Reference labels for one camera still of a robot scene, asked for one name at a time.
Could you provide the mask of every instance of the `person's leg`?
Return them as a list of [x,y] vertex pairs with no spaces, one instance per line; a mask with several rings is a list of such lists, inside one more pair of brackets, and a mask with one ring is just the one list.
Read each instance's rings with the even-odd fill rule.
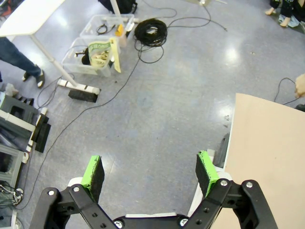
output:
[[284,21],[280,24],[283,27],[287,27],[290,22],[293,10],[293,2],[294,0],[283,0],[281,14],[285,16]]
[[23,81],[29,76],[34,76],[38,87],[42,87],[44,83],[43,71],[23,55],[17,47],[6,37],[0,37],[0,60],[10,63],[26,71]]
[[267,10],[265,12],[265,14],[267,15],[271,15],[273,13],[273,11],[278,8],[278,6],[280,5],[280,0],[270,0],[270,6],[271,8],[269,10]]

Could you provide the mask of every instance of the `white table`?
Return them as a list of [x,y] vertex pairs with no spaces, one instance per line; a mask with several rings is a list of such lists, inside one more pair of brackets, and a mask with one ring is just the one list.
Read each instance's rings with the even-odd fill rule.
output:
[[35,37],[35,33],[64,1],[65,0],[25,0],[4,22],[0,28],[0,37],[29,35],[66,79],[59,80],[57,83],[58,85],[98,95],[100,93],[99,88],[77,83]]

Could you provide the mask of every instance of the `table leg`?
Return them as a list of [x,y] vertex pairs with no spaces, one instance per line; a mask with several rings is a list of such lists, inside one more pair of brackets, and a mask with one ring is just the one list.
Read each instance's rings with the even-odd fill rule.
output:
[[40,43],[40,41],[35,37],[34,34],[30,35],[31,39],[34,41],[34,43],[40,48],[40,50],[47,56],[50,62],[54,64],[54,66],[61,72],[62,76],[66,79],[64,80],[59,80],[58,85],[69,87],[72,89],[84,91],[84,92],[89,92],[89,93],[94,93],[94,94],[99,94],[100,89],[97,87],[91,87],[83,84],[77,83],[67,72],[64,70],[62,65],[58,63],[57,60],[54,59],[54,57],[51,56],[51,54],[44,48],[44,46]]

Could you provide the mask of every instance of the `green foam pad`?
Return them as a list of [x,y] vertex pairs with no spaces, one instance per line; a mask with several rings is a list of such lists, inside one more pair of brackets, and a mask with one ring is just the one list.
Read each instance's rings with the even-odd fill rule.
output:
[[101,156],[92,156],[82,177],[81,185],[89,191],[96,202],[99,200],[104,179],[105,172]]
[[206,151],[200,151],[197,154],[196,175],[203,196],[206,197],[219,179],[216,169]]

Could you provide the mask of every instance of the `coiled black cable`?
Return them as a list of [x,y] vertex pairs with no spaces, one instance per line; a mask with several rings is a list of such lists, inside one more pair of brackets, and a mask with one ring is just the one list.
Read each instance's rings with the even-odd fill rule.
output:
[[[163,57],[164,48],[162,47],[162,45],[165,44],[166,37],[167,37],[167,26],[163,21],[160,21],[156,18],[142,21],[135,28],[134,36],[136,39],[134,47],[138,51],[138,57],[142,62],[155,63]],[[141,43],[140,48],[136,47],[137,41],[139,41]],[[153,61],[153,62],[146,62],[143,59],[141,59],[142,52],[147,51],[151,48],[155,48],[155,47],[162,48],[162,55],[158,60]]]

